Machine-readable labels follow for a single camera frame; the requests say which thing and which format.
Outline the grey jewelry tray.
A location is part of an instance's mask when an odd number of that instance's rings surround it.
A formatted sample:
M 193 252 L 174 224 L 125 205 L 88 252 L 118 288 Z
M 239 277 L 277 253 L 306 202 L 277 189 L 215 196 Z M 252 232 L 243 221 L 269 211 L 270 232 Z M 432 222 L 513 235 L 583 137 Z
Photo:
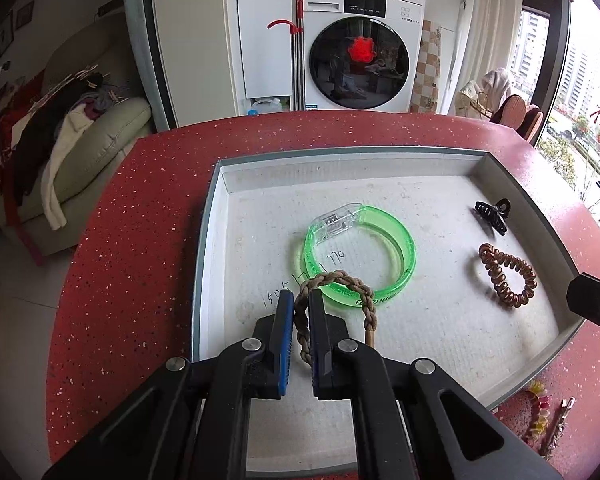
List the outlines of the grey jewelry tray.
M 487 408 L 522 388 L 582 325 L 567 306 L 577 275 L 550 222 L 490 153 L 460 148 L 325 148 L 219 162 L 200 228 L 192 357 L 248 337 L 282 289 L 311 276 L 311 223 L 343 206 L 401 222 L 412 252 L 354 226 L 316 246 L 324 271 L 373 289 L 375 346 L 439 364 Z

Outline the green translucent bangle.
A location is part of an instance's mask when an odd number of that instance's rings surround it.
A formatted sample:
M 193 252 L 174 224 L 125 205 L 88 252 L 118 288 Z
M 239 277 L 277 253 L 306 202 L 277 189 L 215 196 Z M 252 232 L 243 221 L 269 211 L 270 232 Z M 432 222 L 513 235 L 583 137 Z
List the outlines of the green translucent bangle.
M 387 211 L 350 203 L 315 218 L 306 230 L 301 261 L 308 278 L 341 270 L 373 289 L 374 303 L 400 294 L 416 268 L 416 244 Z

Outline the silver star hair clip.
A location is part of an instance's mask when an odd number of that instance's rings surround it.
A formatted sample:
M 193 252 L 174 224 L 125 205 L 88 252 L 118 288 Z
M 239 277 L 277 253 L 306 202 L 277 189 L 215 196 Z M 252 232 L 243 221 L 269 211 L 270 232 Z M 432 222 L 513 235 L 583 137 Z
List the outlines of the silver star hair clip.
M 539 450 L 539 456 L 543 457 L 544 460 L 550 460 L 553 456 L 555 448 L 557 448 L 559 440 L 566 429 L 567 418 L 574 404 L 576 404 L 576 398 L 574 396 L 570 396 L 570 398 L 562 399 L 560 401 L 552 426 L 550 426 L 550 431 Z

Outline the black claw hair clip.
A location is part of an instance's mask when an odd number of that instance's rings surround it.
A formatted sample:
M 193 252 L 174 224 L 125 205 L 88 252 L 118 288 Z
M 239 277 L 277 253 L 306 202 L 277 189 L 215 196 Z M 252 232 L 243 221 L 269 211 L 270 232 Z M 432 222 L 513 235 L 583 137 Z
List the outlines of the black claw hair clip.
M 495 204 L 480 202 L 480 200 L 475 203 L 476 213 L 500 235 L 505 235 L 507 232 L 506 219 L 509 216 L 510 208 L 512 205 L 508 198 L 501 198 Z

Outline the brown chair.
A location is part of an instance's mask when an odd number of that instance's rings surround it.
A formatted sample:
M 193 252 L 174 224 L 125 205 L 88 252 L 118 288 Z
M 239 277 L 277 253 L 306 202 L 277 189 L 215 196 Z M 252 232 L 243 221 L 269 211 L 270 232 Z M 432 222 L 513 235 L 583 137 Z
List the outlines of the brown chair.
M 539 132 L 542 125 L 544 114 L 542 110 L 536 105 L 530 105 L 527 107 L 524 120 L 521 125 L 516 129 L 517 133 L 527 142 L 531 143 Z
M 521 96 L 508 96 L 501 107 L 491 116 L 490 122 L 517 130 L 527 114 L 527 105 Z

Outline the white detergent bottle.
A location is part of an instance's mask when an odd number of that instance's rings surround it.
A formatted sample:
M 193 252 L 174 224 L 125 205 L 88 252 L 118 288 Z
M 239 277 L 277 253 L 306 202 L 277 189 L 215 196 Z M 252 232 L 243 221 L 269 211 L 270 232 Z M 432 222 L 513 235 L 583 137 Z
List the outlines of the white detergent bottle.
M 279 98 L 261 98 L 250 102 L 247 110 L 248 116 L 260 116 L 266 114 L 280 113 L 284 110 L 283 103 Z

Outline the white washing machine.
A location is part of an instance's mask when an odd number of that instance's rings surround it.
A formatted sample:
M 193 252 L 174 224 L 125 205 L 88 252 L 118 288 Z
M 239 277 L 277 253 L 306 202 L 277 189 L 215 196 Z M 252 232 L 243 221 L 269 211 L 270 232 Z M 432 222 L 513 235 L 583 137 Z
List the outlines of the white washing machine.
M 405 112 L 424 0 L 303 0 L 308 110 Z

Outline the white tall cabinet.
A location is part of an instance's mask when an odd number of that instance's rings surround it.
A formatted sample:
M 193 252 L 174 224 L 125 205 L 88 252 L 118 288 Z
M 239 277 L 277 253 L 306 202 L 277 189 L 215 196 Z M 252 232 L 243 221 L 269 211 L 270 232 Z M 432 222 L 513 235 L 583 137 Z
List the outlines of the white tall cabinet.
M 160 96 L 170 127 L 247 114 L 279 98 L 291 108 L 292 0 L 149 0 Z

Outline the pile of clothes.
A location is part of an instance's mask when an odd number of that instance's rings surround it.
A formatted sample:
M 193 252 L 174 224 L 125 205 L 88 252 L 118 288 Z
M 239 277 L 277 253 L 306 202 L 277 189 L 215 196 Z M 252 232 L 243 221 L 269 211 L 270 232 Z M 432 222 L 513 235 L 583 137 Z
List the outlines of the pile of clothes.
M 0 122 L 3 232 L 35 263 L 78 244 L 149 116 L 144 100 L 88 68 L 51 88 L 18 122 Z

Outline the red handled mop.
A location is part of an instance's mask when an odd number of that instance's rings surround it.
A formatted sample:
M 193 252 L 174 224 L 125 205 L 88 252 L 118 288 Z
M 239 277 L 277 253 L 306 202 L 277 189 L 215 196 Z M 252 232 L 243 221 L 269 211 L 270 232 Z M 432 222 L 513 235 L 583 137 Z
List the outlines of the red handled mop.
M 269 22 L 267 29 L 279 25 L 288 27 L 290 37 L 290 60 L 292 82 L 292 108 L 296 112 L 306 109 L 306 69 L 304 68 L 304 0 L 296 0 L 294 18 L 279 18 Z

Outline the framed wall pictures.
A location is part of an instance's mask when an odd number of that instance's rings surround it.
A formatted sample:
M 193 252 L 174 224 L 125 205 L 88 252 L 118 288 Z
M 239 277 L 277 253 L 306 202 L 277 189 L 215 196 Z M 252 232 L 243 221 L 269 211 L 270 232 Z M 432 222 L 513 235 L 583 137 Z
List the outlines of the framed wall pictures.
M 0 59 L 15 41 L 15 31 L 32 21 L 34 1 L 31 0 L 17 10 L 10 10 L 0 23 Z

